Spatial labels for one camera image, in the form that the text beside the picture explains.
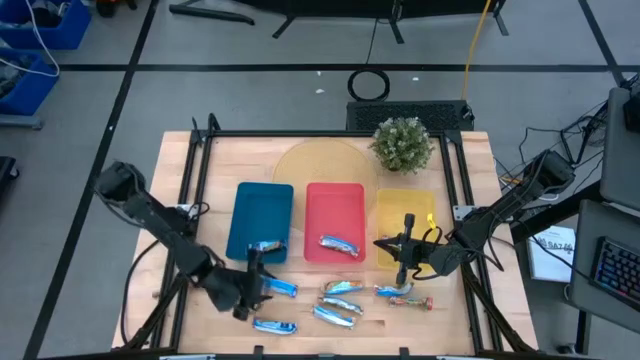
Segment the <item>green plant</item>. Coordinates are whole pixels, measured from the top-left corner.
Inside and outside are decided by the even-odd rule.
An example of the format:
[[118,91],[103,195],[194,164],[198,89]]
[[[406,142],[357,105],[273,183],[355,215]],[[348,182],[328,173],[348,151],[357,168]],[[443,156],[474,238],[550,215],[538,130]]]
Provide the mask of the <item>green plant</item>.
[[370,149],[386,169],[403,174],[427,167],[433,148],[429,133],[418,118],[389,119],[380,124],[373,135]]

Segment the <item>yellow tray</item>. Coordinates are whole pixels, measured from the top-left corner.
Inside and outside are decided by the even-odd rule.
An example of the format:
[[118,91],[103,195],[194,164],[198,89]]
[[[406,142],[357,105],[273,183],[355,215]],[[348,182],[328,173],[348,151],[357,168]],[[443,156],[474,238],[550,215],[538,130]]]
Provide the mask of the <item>yellow tray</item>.
[[[433,214],[433,221],[436,221],[435,201],[433,193],[423,190],[402,190],[402,189],[380,189],[378,190],[377,202],[377,224],[378,236],[394,237],[404,231],[404,215],[412,213],[416,216],[416,221],[411,232],[414,239],[422,239],[422,235],[429,228],[427,216]],[[427,237],[428,241],[435,241],[437,232],[432,231]],[[398,263],[393,261],[393,257],[380,248],[378,252],[378,266],[385,269],[397,269]],[[431,266],[420,265],[424,271],[430,272]]]

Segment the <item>wooden tabletop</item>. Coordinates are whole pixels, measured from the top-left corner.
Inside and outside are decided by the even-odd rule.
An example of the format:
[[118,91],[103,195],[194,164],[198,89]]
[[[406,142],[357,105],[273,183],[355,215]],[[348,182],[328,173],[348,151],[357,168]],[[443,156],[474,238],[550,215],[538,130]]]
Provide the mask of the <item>wooden tabletop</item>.
[[[175,204],[178,198],[189,132],[167,132],[164,135],[151,194],[165,205]],[[236,188],[243,181],[270,182],[273,169],[282,155],[305,138],[216,138],[212,148],[204,201],[211,211],[200,219],[197,241],[210,246],[224,256]],[[444,178],[439,144],[434,140],[435,151],[426,170],[417,176],[401,176],[382,169],[374,154],[367,147],[369,138],[341,138],[357,147],[367,156],[378,174],[379,188],[422,189],[435,195],[438,225],[448,232],[453,222]],[[500,187],[492,158],[489,139],[484,132],[463,133],[463,141],[473,195],[477,205],[489,205],[500,197]],[[452,168],[456,180],[458,200],[464,204],[455,150],[450,146]],[[190,194],[195,193],[194,169]],[[376,235],[375,211],[367,216],[366,260],[357,265],[310,264],[303,257],[303,232],[291,228],[289,255],[283,265],[268,265],[276,277],[297,284],[298,296],[290,299],[276,295],[264,304],[259,315],[262,318],[290,321],[298,324],[298,333],[278,336],[258,332],[251,321],[234,319],[230,312],[218,313],[201,289],[189,289],[179,351],[181,353],[252,353],[255,345],[263,345],[266,354],[398,354],[399,347],[408,347],[412,355],[420,354],[473,354],[469,332],[467,306],[459,271],[447,277],[416,283],[411,295],[431,296],[434,309],[421,312],[414,308],[389,308],[385,298],[373,296],[374,285],[395,282],[395,271],[379,269],[373,240]],[[498,228],[495,236],[511,241],[508,227]],[[136,253],[139,254],[153,237],[141,231]],[[513,249],[506,244],[494,244],[505,272],[489,265],[489,276],[495,303],[511,326],[532,347],[537,348],[531,314]],[[146,320],[157,299],[153,294],[160,289],[166,250],[157,246],[138,265],[129,290],[127,329],[131,337]],[[231,268],[244,269],[245,263],[227,259]],[[320,286],[331,280],[362,280],[366,286],[360,293],[345,296],[364,307],[364,315],[358,317],[353,330],[348,330],[315,319],[312,305],[320,295]],[[478,313],[482,324],[484,344],[491,347],[482,305]],[[162,343],[168,343],[174,310],[169,309],[165,321]],[[113,344],[121,345],[119,331]]]

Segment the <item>round yellow board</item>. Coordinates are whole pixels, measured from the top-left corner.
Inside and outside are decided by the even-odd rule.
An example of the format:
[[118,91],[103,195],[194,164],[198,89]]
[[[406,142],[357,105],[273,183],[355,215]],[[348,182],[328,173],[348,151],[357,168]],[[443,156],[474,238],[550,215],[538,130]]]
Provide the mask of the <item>round yellow board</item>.
[[344,141],[313,139],[287,151],[273,172],[273,182],[293,186],[291,226],[304,230],[307,185],[311,182],[358,183],[364,187],[367,213],[373,209],[378,176],[360,150]]

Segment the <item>paper document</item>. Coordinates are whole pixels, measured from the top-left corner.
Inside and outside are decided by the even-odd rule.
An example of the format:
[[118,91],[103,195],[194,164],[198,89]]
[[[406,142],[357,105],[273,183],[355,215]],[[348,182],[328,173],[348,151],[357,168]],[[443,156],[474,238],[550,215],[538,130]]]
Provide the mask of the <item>paper document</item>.
[[[576,234],[573,229],[552,226],[537,234],[536,238],[545,249],[573,265],[573,253],[576,246]],[[544,252],[533,238],[529,239],[527,246],[529,247],[532,279],[563,283],[571,281],[571,268]]]

